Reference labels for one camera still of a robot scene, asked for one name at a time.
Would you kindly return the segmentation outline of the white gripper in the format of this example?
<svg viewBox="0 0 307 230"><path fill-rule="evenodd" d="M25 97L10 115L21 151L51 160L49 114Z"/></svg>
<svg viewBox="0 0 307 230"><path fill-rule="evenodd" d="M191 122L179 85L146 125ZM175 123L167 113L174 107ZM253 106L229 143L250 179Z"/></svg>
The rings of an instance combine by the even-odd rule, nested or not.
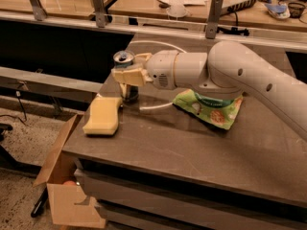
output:
<svg viewBox="0 0 307 230"><path fill-rule="evenodd" d="M134 63L146 63L146 69L140 64L127 68L113 68L112 77L119 83L144 86L148 82L158 89L173 90L176 88L174 80L174 66L177 50L163 50L156 54L142 53L134 57Z"/></svg>

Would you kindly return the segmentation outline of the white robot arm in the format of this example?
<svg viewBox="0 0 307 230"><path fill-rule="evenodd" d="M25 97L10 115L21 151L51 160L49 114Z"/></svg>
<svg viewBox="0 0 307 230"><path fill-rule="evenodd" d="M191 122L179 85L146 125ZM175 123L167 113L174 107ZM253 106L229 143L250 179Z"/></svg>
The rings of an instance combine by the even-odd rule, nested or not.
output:
<svg viewBox="0 0 307 230"><path fill-rule="evenodd" d="M139 54L111 70L115 81L158 89L189 88L214 99L246 92L307 140L307 84L275 68L247 46L220 41L207 53L163 50Z"/></svg>

